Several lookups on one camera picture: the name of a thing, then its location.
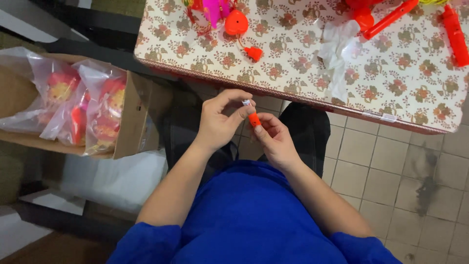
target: dark pants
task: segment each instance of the dark pants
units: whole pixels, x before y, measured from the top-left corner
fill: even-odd
[[[201,110],[193,106],[175,106],[164,118],[164,141],[168,168],[176,164],[197,135]],[[288,127],[295,149],[301,160],[318,176],[322,177],[327,140],[331,134],[326,112],[292,102],[279,117]],[[201,184],[214,172],[223,169],[236,159],[237,147],[230,142],[217,150],[209,159]],[[268,162],[265,155],[260,161]]]

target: floral tablecloth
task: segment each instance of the floral tablecloth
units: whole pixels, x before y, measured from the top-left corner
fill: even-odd
[[[456,6],[469,46],[469,0]],[[375,6],[378,21],[399,1]],[[418,5],[373,39],[356,38],[349,47],[352,61],[344,76],[347,101],[327,90],[330,75],[317,53],[324,24],[343,23],[349,8],[343,1],[239,0],[237,9],[250,28],[245,46],[264,53],[253,62],[223,25],[197,36],[181,1],[147,0],[135,48],[141,62],[181,74],[268,91],[293,101],[397,117],[398,122],[434,131],[454,132],[469,87],[469,67],[454,65],[441,21],[443,8]],[[198,24],[207,24],[201,14]]]

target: hand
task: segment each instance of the hand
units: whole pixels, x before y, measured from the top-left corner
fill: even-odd
[[[241,103],[242,100],[251,98],[252,94],[243,90],[225,89],[217,97],[205,101],[194,144],[206,149],[210,154],[226,145],[241,122],[256,111],[256,103],[253,100],[250,100],[253,106],[243,106]],[[230,107],[237,110],[230,116],[224,115]]]
[[[262,125],[253,129],[271,165],[284,174],[303,162],[293,145],[288,128],[273,114],[258,113]]]

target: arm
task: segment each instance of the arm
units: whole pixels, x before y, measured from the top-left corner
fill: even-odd
[[[295,150],[288,128],[274,115],[258,113],[262,125],[254,134],[271,164],[289,181],[293,191],[324,233],[373,236],[366,220],[306,166]]]
[[[208,159],[227,144],[239,124],[255,112],[253,106],[242,106],[241,103],[251,98],[250,93],[232,89],[204,102],[196,139],[145,201],[137,223],[154,226],[184,224]],[[228,117],[222,114],[226,106],[242,107]]]

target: blue shirt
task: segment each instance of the blue shirt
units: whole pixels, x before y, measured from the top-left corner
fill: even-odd
[[[375,237],[326,237],[275,168],[234,162],[197,192],[183,225],[134,225],[108,263],[400,263]]]

